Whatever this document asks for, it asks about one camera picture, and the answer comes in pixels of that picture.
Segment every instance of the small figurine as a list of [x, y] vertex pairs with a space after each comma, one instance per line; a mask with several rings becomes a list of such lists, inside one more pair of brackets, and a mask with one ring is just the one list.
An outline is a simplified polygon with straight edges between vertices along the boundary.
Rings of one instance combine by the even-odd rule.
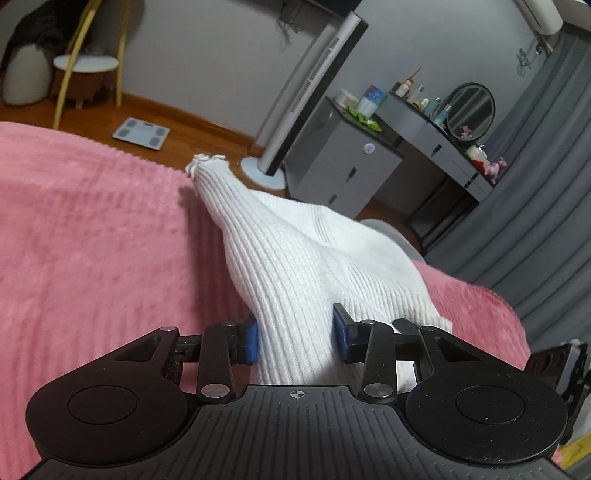
[[470, 140], [472, 138], [472, 130], [470, 130], [467, 125], [464, 125], [460, 137], [462, 140]]
[[491, 181], [493, 185], [496, 185], [497, 177], [501, 170], [507, 167], [507, 162], [500, 158], [497, 163], [490, 163], [484, 168], [484, 175]]

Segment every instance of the white knit sock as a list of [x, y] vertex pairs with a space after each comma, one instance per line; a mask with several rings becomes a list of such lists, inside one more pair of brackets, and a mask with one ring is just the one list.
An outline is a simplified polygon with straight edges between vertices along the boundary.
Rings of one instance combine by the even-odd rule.
[[[412, 262], [387, 237], [330, 209], [248, 190], [217, 155], [187, 166], [223, 232], [228, 268], [259, 323], [256, 382], [349, 384], [332, 335], [333, 303], [357, 321], [404, 317], [451, 331]], [[398, 363], [399, 390], [414, 385], [412, 363]]]

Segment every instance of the dark jacket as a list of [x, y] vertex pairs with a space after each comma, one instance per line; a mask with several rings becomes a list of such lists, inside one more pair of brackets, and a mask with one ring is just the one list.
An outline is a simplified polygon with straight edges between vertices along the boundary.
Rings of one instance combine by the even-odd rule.
[[23, 17], [8, 41], [0, 63], [0, 73], [6, 71], [14, 50], [29, 43], [56, 55], [64, 53], [76, 32], [86, 3], [87, 0], [48, 0]]

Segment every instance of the yellow metal stand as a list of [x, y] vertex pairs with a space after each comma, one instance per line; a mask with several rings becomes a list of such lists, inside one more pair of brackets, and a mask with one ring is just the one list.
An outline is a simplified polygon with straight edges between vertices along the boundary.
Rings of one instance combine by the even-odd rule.
[[[80, 16], [80, 22], [76, 28], [76, 33], [72, 37], [70, 45], [68, 46], [67, 52], [70, 54], [68, 59], [68, 65], [64, 72], [64, 78], [61, 81], [60, 93], [57, 97], [56, 113], [53, 116], [53, 129], [58, 130], [60, 128], [61, 115], [64, 110], [64, 104], [66, 103], [66, 94], [68, 91], [68, 85], [72, 78], [72, 70], [80, 54], [80, 49], [84, 43], [84, 39], [88, 34], [88, 30], [95, 19], [96, 11], [99, 9], [102, 0], [89, 0]], [[123, 7], [123, 16], [121, 19], [121, 30], [119, 32], [119, 47], [117, 51], [117, 60], [119, 64], [117, 66], [117, 80], [115, 86], [115, 104], [121, 106], [121, 91], [123, 86], [123, 60], [125, 56], [125, 42], [127, 37], [127, 23], [129, 20], [129, 6], [131, 0], [125, 0]]]

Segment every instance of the round mirror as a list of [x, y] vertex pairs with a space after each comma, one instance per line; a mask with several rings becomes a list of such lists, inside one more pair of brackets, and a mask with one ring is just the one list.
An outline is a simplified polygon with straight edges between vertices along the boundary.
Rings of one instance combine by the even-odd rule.
[[452, 106], [447, 129], [457, 140], [478, 140], [495, 119], [495, 99], [491, 91], [479, 83], [460, 85], [447, 103]]

